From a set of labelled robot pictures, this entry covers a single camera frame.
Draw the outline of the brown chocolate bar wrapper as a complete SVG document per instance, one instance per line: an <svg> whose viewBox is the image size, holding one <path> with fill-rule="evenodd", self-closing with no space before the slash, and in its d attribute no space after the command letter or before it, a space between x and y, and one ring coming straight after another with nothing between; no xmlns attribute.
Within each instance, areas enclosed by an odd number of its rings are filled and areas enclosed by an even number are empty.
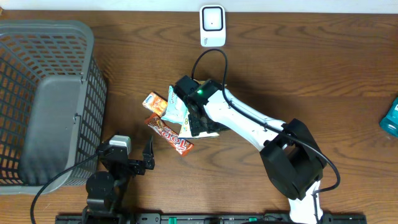
<svg viewBox="0 0 398 224"><path fill-rule="evenodd" d="M181 156L186 156L194 148L194 144L180 139L178 134L168 127L157 114L151 114L144 122L164 138Z"/></svg>

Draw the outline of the teal mouthwash bottle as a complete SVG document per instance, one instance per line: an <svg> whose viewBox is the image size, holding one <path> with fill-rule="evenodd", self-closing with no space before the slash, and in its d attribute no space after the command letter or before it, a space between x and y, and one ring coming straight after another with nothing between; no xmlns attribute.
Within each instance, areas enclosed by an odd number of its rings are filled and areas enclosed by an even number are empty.
<svg viewBox="0 0 398 224"><path fill-rule="evenodd" d="M387 133L389 133L390 135L397 137L398 133L397 133L397 114L398 114L398 110L397 110L397 102L398 102L398 98L396 98L393 101L393 104L390 108L390 110L388 111L388 113L386 114L386 116L381 119L381 122L379 123L380 127Z"/></svg>

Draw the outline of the yellow snack bag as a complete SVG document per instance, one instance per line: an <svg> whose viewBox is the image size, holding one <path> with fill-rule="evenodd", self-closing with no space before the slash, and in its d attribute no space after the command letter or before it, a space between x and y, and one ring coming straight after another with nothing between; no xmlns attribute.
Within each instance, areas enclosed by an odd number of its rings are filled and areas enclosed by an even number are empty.
<svg viewBox="0 0 398 224"><path fill-rule="evenodd" d="M221 85L213 80L207 80L203 84L199 84L200 86L191 94L184 96L182 101L186 104L189 102L195 103L203 103L204 108L205 105L209 102L209 98L211 95L216 93L218 90L221 90ZM188 109L185 115L185 121L182 124L182 128L180 130L179 137L183 139L193 139L193 138L207 138L207 137L217 137L218 133L213 134L205 134L201 133L199 137L193 137L190 132L190 125L188 123Z"/></svg>

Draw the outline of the light teal wet wipes pack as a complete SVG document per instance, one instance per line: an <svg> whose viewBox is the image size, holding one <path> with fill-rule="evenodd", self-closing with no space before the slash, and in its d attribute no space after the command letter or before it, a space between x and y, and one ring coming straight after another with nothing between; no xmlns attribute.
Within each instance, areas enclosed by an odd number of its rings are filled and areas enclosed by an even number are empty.
<svg viewBox="0 0 398 224"><path fill-rule="evenodd" d="M171 123L183 124L186 112L185 103L176 95L173 86L169 86L167 107L161 119Z"/></svg>

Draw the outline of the small orange snack packet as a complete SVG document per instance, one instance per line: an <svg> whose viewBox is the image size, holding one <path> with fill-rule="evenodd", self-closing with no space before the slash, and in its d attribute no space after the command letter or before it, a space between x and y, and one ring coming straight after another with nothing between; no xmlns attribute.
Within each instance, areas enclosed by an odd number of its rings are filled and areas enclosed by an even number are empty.
<svg viewBox="0 0 398 224"><path fill-rule="evenodd" d="M162 117L167 109L168 102L155 92L150 92L142 102L143 107Z"/></svg>

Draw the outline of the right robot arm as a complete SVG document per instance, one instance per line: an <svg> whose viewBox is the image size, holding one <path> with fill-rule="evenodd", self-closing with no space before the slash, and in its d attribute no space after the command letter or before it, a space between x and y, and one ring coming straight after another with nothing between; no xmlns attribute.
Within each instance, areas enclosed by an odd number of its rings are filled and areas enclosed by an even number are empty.
<svg viewBox="0 0 398 224"><path fill-rule="evenodd" d="M259 151L269 180L289 200L290 219L296 223L322 219L318 193L328 161L303 122L266 116L214 80L200 84L183 77L174 92L188 109L192 136L234 131Z"/></svg>

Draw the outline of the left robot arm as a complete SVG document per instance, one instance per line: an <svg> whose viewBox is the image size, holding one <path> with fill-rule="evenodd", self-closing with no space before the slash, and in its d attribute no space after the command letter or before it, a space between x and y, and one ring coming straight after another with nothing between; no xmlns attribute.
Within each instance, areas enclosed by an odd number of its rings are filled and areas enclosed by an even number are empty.
<svg viewBox="0 0 398 224"><path fill-rule="evenodd" d="M105 171L95 172L86 182L88 208L93 212L113 213L120 206L131 178L155 167L153 138L142 151L142 160L130 159L131 139L114 135L101 143L96 153Z"/></svg>

